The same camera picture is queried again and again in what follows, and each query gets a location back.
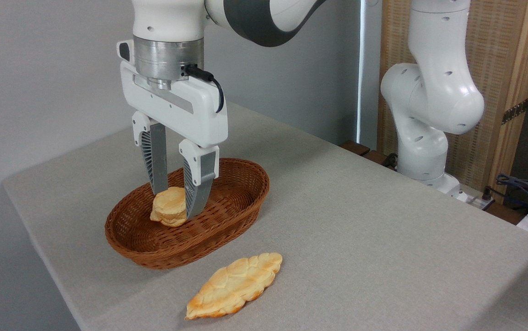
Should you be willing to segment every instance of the bread on table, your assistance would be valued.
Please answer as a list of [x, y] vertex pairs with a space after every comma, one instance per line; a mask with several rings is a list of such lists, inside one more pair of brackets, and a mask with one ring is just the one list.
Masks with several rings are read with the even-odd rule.
[[155, 195], [150, 220], [161, 222], [172, 228], [186, 222], [186, 201], [184, 188], [169, 187]]
[[186, 306], [186, 320], [216, 318], [239, 311], [246, 301], [257, 299], [281, 269], [279, 253], [240, 258], [217, 270]]

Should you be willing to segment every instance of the white wall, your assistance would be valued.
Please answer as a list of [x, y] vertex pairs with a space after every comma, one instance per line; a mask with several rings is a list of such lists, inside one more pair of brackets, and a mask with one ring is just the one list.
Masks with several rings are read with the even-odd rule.
[[[230, 101], [354, 139], [358, 6], [328, 1], [275, 49], [211, 27], [207, 69]], [[77, 329], [1, 181], [129, 125], [115, 44], [132, 22], [130, 0], [0, 0], [0, 330]]]

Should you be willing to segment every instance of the wicker basket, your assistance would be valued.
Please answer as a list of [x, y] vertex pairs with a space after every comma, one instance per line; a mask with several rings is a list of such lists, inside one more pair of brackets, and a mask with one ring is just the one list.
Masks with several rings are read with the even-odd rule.
[[[170, 186], [184, 187], [178, 169]], [[254, 223], [270, 187], [268, 175], [254, 162], [221, 159], [207, 206], [178, 228], [149, 219], [154, 194], [150, 184], [138, 187], [113, 208], [104, 232], [121, 255], [152, 269], [183, 266], [211, 253], [244, 233]]]

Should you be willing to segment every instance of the cable connector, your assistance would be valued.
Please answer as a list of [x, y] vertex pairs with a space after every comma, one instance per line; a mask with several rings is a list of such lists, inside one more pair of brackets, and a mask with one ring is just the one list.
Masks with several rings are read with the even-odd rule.
[[186, 76], [199, 78], [200, 80], [203, 80], [205, 82], [213, 82], [215, 86], [217, 86], [217, 89], [219, 90], [219, 107], [215, 113], [218, 114], [224, 108], [225, 96], [224, 96], [224, 91], [221, 88], [221, 84], [219, 84], [219, 82], [215, 79], [213, 74], [211, 74], [209, 71], [205, 71], [199, 68], [199, 65], [197, 64], [184, 65], [182, 66], [182, 70], [184, 70], [184, 73], [182, 73], [182, 76], [186, 75]]

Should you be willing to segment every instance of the golden brown bread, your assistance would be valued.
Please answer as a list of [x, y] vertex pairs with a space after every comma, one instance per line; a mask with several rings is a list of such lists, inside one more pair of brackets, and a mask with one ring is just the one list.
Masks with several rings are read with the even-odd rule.
[[150, 220], [165, 226], [177, 227], [186, 222], [184, 188], [169, 187], [155, 195]]
[[246, 301], [257, 299], [281, 269], [279, 253], [240, 258], [217, 270], [186, 306], [186, 320], [217, 318], [238, 312]]

